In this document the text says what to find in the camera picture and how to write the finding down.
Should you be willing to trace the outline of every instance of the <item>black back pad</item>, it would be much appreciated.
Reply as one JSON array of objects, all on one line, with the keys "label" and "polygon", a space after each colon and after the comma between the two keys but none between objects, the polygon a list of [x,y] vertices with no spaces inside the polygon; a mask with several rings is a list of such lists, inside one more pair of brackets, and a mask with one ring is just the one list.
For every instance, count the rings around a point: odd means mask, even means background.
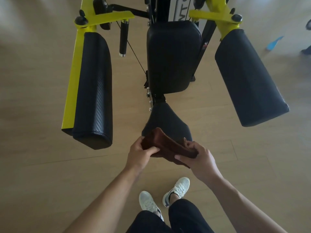
[{"label": "black back pad", "polygon": [[110,52],[98,33],[85,33],[73,138],[103,149],[112,144]]},{"label": "black back pad", "polygon": [[146,136],[157,127],[161,128],[174,141],[180,141],[184,137],[187,141],[192,141],[188,125],[174,113],[166,102],[154,104],[149,120],[142,131],[142,136]]},{"label": "black back pad", "polygon": [[215,60],[243,127],[290,110],[242,29],[224,37]]},{"label": "black back pad", "polygon": [[147,32],[148,81],[153,94],[185,90],[194,73],[202,37],[190,21],[155,23]]}]

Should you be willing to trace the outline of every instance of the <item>white sneaker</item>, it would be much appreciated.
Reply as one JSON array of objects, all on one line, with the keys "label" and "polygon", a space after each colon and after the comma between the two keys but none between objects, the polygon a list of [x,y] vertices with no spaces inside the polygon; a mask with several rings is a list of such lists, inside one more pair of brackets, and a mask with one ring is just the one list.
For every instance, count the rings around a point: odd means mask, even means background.
[{"label": "white sneaker", "polygon": [[176,195],[178,195],[178,197],[181,199],[186,192],[188,191],[190,187],[190,180],[187,177],[182,177],[180,178],[173,189],[171,189],[169,192],[167,192],[162,199],[162,203],[165,207],[169,207],[169,196],[174,193]]},{"label": "white sneaker", "polygon": [[164,221],[160,209],[158,208],[156,203],[153,201],[153,198],[149,192],[142,191],[139,194],[139,204],[142,210],[147,210],[150,212],[158,211],[160,213],[160,218],[162,219],[162,221]]}]

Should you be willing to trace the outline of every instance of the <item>blue object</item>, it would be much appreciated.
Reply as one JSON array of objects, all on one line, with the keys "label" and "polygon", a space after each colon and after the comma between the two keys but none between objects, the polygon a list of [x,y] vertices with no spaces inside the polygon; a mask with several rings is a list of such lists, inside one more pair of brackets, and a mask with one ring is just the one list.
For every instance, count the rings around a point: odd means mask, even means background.
[{"label": "blue object", "polygon": [[280,41],[283,37],[284,37],[284,36],[279,37],[279,38],[276,39],[275,41],[269,43],[268,46],[266,47],[266,49],[267,49],[267,50],[273,50],[274,47],[276,46],[277,42]]}]

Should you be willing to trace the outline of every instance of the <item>brown towel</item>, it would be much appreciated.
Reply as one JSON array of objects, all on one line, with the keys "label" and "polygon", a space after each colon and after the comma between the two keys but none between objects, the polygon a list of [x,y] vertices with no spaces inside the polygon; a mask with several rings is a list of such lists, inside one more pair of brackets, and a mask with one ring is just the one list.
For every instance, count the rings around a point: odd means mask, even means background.
[{"label": "brown towel", "polygon": [[169,138],[160,128],[153,129],[146,137],[142,140],[142,148],[149,149],[155,146],[160,148],[160,151],[151,155],[151,157],[163,157],[170,162],[174,162],[178,165],[184,165],[189,168],[188,165],[175,159],[175,155],[183,155],[189,158],[196,158],[198,151],[196,149],[190,149],[187,145],[186,138],[181,141],[175,142]]}]

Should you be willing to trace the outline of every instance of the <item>yellow metal frame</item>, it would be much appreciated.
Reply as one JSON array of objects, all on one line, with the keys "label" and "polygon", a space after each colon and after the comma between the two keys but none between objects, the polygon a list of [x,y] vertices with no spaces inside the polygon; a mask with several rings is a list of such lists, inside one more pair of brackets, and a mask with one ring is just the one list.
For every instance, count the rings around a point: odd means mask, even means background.
[{"label": "yellow metal frame", "polygon": [[96,32],[96,25],[102,23],[110,23],[118,20],[128,21],[129,19],[134,18],[134,15],[130,11],[95,15],[93,0],[82,0],[81,10],[84,11],[85,18],[88,20],[88,23],[85,25],[77,25],[75,23],[77,27],[76,43],[71,64],[62,129],[72,129],[75,122],[76,101],[82,63],[84,34],[86,32]]},{"label": "yellow metal frame", "polygon": [[193,20],[207,19],[215,21],[223,39],[230,31],[239,28],[241,22],[235,22],[231,19],[230,9],[226,0],[206,0],[210,12],[200,10],[190,10],[189,17]]}]

